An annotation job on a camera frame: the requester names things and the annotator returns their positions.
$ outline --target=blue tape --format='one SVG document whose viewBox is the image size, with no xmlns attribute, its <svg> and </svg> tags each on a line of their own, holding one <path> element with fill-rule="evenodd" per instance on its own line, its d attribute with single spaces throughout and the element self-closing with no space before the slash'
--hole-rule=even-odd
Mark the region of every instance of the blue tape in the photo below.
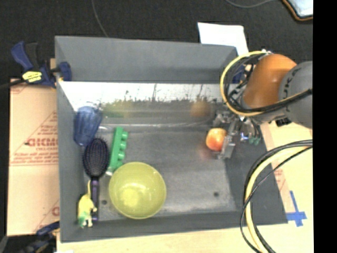
<svg viewBox="0 0 337 253">
<path fill-rule="evenodd" d="M 295 207 L 295 212 L 289 212 L 286 213 L 286 218 L 288 221 L 294 220 L 296 223 L 296 227 L 303 226 L 303 219 L 307 219 L 305 212 L 299 212 L 299 208 L 297 206 L 296 200 L 295 200 L 295 195 L 294 192 L 290 190 L 290 196 L 293 201 L 294 207 Z"/>
</svg>

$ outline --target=white paper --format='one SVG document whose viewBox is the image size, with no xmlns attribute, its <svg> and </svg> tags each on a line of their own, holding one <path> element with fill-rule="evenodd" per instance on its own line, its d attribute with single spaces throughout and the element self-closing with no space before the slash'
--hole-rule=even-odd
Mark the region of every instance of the white paper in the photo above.
<svg viewBox="0 0 337 253">
<path fill-rule="evenodd" d="M 198 28 L 202 44 L 234 46 L 238 55 L 248 53 L 243 26 L 198 23 Z"/>
</svg>

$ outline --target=yellow bowl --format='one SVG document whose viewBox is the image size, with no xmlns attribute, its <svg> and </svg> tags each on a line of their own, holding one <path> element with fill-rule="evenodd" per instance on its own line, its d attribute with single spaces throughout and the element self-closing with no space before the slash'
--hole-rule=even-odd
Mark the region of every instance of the yellow bowl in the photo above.
<svg viewBox="0 0 337 253">
<path fill-rule="evenodd" d="M 109 182 L 113 206 L 132 219 L 149 218 L 160 211 L 166 199 L 166 185 L 161 174 L 142 162 L 119 167 Z"/>
</svg>

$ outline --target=purple brush handle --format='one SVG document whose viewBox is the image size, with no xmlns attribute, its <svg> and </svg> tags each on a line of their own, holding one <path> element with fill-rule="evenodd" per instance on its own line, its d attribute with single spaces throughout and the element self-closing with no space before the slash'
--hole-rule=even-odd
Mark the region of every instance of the purple brush handle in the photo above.
<svg viewBox="0 0 337 253">
<path fill-rule="evenodd" d="M 98 203 L 99 203 L 99 196 L 100 196 L 100 183 L 98 179 L 92 178 L 91 179 L 91 199 L 94 203 L 94 206 L 97 208 L 96 212 L 92 212 L 92 221 L 98 221 Z"/>
</svg>

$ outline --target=black hairbrush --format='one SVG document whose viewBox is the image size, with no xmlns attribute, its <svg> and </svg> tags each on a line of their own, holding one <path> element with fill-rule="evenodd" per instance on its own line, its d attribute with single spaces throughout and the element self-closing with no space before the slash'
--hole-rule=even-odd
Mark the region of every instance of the black hairbrush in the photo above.
<svg viewBox="0 0 337 253">
<path fill-rule="evenodd" d="M 83 154 L 83 167 L 90 177 L 91 199 L 98 210 L 98 197 L 100 194 L 99 178 L 105 173 L 109 164 L 109 148 L 100 138 L 94 138 L 85 148 Z M 98 212 L 92 214 L 92 220 L 98 220 Z"/>
</svg>

